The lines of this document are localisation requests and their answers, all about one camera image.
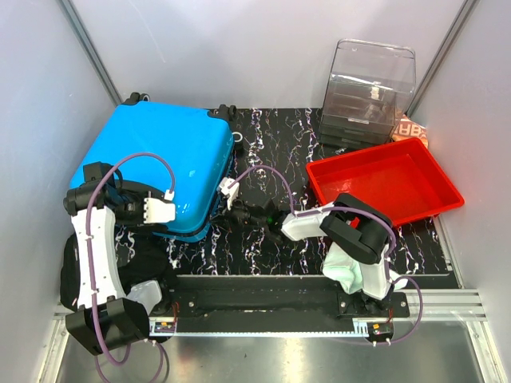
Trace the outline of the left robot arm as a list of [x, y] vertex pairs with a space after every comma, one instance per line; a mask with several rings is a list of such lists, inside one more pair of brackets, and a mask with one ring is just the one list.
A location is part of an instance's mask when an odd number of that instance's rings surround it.
[[83, 168], [84, 182], [68, 190], [64, 207], [71, 218], [77, 250], [76, 310], [65, 318], [66, 329], [93, 356], [149, 337], [149, 315], [167, 314], [172, 296], [155, 273], [121, 278], [114, 243], [116, 212], [145, 217], [145, 202], [121, 191], [122, 176], [114, 166], [96, 162]]

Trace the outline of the blue hard-shell suitcase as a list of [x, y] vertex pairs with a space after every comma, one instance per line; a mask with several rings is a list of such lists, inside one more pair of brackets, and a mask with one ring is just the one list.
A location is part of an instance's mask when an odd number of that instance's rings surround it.
[[70, 181], [84, 182], [83, 168], [117, 164], [123, 181], [149, 186], [147, 197], [174, 192], [176, 219], [138, 227], [154, 235], [195, 243], [210, 229], [220, 203], [217, 188], [232, 168], [240, 142], [236, 107], [201, 109], [151, 101], [133, 92], [108, 119]]

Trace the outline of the red plastic tray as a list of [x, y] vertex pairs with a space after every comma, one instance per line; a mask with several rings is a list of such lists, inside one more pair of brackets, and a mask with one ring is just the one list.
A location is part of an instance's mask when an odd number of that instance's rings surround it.
[[465, 203], [418, 138], [316, 160], [306, 171], [319, 204], [348, 193], [386, 215], [395, 227]]

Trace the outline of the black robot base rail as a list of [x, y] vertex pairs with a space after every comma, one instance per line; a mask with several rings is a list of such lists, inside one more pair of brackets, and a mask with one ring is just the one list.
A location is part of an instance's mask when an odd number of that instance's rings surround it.
[[170, 297], [153, 337], [363, 338], [370, 323], [410, 318], [402, 292], [380, 302], [320, 276], [181, 275]]

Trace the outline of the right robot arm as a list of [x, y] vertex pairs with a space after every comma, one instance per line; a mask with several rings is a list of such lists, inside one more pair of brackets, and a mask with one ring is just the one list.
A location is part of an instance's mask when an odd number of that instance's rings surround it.
[[330, 243], [322, 273], [346, 294], [360, 293], [363, 309], [380, 316], [390, 309], [390, 295], [407, 280], [392, 271], [388, 258], [397, 246], [392, 222], [354, 196], [342, 193], [332, 203], [305, 211], [280, 210], [229, 199], [223, 220], [238, 226], [262, 227], [274, 243], [284, 245], [323, 237]]

